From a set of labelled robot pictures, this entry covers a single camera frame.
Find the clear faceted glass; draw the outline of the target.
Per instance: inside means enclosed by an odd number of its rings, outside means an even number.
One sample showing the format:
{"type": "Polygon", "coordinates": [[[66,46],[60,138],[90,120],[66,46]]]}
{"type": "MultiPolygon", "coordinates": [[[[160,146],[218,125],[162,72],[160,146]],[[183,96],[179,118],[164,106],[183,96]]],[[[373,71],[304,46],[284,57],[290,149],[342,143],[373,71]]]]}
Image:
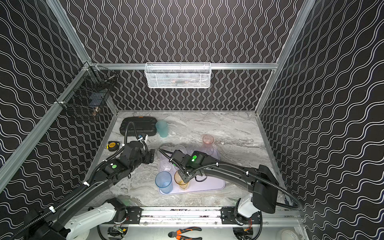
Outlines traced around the clear faceted glass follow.
{"type": "Polygon", "coordinates": [[[159,151],[162,153],[162,154],[165,154],[166,156],[171,156],[173,154],[172,152],[172,149],[167,147],[167,146],[164,146],[164,147],[161,147],[159,148],[159,151]]]}

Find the lavender plastic tray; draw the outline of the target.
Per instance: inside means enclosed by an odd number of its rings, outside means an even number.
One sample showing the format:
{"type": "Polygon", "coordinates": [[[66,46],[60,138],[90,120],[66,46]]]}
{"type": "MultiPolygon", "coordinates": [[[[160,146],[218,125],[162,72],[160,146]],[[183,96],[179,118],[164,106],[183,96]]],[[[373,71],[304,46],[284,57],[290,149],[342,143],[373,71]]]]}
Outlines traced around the lavender plastic tray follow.
{"type": "MultiPolygon", "coordinates": [[[[167,160],[169,161],[169,159],[166,159],[163,155],[161,155],[158,151],[158,159],[160,161],[162,160],[167,160]]],[[[220,179],[217,179],[217,178],[213,178],[213,177],[201,177],[201,176],[197,176],[197,180],[196,179],[192,179],[189,181],[189,187],[187,190],[183,191],[179,188],[179,186],[176,184],[176,182],[174,181],[174,174],[176,171],[178,171],[179,169],[173,165],[173,169],[172,171],[170,171],[169,173],[171,174],[172,176],[172,184],[173,184],[173,190],[169,193],[169,194],[164,194],[162,193],[160,190],[159,190],[159,193],[161,195],[177,195],[177,194],[186,194],[186,193],[198,193],[198,192],[207,192],[207,191],[214,191],[214,190],[222,190],[225,186],[226,186],[226,183],[224,180],[220,180],[220,179]]]]}

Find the clear plain glass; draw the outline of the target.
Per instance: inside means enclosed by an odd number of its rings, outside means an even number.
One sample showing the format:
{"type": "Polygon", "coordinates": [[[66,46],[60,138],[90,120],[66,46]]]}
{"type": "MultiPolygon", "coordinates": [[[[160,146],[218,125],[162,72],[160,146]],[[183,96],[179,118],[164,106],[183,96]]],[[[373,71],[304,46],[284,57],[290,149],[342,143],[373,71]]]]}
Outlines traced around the clear plain glass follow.
{"type": "Polygon", "coordinates": [[[176,145],[173,147],[173,151],[180,150],[182,153],[186,154],[187,150],[183,145],[176,145]]]}

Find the tall yellow plastic cup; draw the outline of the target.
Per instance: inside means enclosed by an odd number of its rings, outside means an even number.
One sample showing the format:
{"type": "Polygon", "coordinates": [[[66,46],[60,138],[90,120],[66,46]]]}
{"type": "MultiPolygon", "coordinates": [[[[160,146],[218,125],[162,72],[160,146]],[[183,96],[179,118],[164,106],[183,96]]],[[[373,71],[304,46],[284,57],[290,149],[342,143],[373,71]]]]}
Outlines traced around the tall yellow plastic cup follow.
{"type": "Polygon", "coordinates": [[[178,171],[176,171],[174,174],[174,181],[179,186],[179,188],[183,191],[187,190],[189,187],[189,183],[183,181],[178,171]]]}

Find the teal textured plastic cup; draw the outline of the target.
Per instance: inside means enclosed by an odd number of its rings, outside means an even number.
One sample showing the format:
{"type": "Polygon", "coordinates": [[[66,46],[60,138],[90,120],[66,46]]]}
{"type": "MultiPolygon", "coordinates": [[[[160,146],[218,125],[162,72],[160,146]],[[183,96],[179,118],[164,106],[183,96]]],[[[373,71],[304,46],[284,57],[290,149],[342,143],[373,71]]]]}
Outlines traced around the teal textured plastic cup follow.
{"type": "Polygon", "coordinates": [[[166,121],[157,121],[156,129],[161,138],[166,138],[169,134],[168,123],[166,121]]]}

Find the tall blue plastic cup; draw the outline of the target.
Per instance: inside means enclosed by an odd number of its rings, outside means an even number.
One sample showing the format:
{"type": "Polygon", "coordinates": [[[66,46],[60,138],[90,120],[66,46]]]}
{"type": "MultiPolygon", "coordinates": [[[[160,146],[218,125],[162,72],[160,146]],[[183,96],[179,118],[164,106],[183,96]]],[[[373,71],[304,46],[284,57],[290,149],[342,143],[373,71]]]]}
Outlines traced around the tall blue plastic cup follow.
{"type": "Polygon", "coordinates": [[[155,178],[155,184],[164,194],[169,194],[173,190],[172,176],[169,172],[160,172],[155,178]]]}

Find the small pink plastic cup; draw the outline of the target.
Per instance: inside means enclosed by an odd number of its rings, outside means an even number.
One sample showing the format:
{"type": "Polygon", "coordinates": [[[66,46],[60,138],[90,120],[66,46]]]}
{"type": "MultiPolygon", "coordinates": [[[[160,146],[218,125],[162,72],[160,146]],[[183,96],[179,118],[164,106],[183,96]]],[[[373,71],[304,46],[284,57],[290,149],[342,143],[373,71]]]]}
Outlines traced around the small pink plastic cup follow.
{"type": "Polygon", "coordinates": [[[212,147],[215,139],[212,135],[204,135],[203,136],[203,145],[205,147],[212,147]]]}

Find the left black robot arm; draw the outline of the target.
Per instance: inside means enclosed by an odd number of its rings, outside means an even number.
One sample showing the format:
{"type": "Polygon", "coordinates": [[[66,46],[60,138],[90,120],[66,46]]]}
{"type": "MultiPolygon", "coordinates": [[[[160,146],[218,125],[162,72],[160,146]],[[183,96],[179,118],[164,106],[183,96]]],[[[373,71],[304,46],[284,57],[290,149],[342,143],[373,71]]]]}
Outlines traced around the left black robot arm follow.
{"type": "Polygon", "coordinates": [[[31,211],[25,217],[24,225],[10,239],[23,237],[25,240],[64,240],[71,230],[65,225],[94,197],[116,185],[141,164],[154,161],[153,149],[145,142],[145,135],[139,134],[134,122],[129,122],[125,133],[133,130],[136,140],[124,142],[124,147],[98,164],[89,178],[72,193],[41,212],[31,211]]]}

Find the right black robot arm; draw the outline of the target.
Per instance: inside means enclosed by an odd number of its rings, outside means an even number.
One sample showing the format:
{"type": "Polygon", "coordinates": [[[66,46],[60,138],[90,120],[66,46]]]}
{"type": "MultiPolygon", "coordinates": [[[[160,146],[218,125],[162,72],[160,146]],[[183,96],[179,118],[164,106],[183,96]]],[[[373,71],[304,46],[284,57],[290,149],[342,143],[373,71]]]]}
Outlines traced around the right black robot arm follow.
{"type": "Polygon", "coordinates": [[[222,215],[224,221],[242,226],[251,222],[254,215],[260,218],[262,213],[274,214],[277,207],[295,211],[303,208],[296,196],[280,186],[267,166],[241,167],[199,151],[191,155],[180,150],[170,152],[159,149],[159,152],[178,168],[178,174],[185,184],[191,180],[203,182],[212,177],[248,191],[247,197],[240,198],[228,214],[222,215]]]}

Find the black plastic tool case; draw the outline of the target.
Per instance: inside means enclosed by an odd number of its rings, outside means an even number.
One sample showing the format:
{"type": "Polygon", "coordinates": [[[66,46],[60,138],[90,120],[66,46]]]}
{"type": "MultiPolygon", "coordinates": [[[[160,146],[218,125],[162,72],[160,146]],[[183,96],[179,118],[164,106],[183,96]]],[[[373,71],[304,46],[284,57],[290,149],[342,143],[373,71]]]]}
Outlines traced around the black plastic tool case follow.
{"type": "Polygon", "coordinates": [[[156,123],[158,121],[156,118],[149,116],[135,116],[123,119],[119,129],[121,135],[125,135],[127,125],[130,122],[135,124],[138,135],[154,136],[157,133],[156,123]]]}

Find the yellow black tape measure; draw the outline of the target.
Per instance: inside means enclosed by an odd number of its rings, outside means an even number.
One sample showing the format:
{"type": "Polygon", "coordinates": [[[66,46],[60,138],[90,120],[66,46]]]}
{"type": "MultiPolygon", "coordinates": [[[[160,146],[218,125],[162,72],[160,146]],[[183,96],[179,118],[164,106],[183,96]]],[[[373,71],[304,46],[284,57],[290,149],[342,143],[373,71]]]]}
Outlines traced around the yellow black tape measure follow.
{"type": "Polygon", "coordinates": [[[107,144],[107,150],[110,152],[116,152],[120,149],[120,142],[109,141],[107,144]]]}

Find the white round object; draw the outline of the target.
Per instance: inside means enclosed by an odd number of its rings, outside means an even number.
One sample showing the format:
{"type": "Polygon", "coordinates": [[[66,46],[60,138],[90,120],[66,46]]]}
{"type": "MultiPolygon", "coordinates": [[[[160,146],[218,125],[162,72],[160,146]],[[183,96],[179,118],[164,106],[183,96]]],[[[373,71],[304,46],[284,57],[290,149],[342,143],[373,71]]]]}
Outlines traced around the white round object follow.
{"type": "Polygon", "coordinates": [[[300,236],[293,230],[283,229],[276,235],[276,240],[299,240],[300,236]]]}

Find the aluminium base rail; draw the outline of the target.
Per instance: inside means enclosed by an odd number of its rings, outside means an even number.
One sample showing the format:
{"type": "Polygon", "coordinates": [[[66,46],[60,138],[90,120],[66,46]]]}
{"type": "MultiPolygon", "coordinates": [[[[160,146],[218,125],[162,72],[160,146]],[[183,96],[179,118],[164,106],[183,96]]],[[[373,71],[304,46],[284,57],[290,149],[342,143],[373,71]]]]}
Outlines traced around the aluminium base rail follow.
{"type": "Polygon", "coordinates": [[[128,207],[128,219],[119,226],[132,227],[256,227],[260,217],[266,227],[296,227],[299,211],[276,208],[274,214],[235,215],[234,207],[128,207]]]}

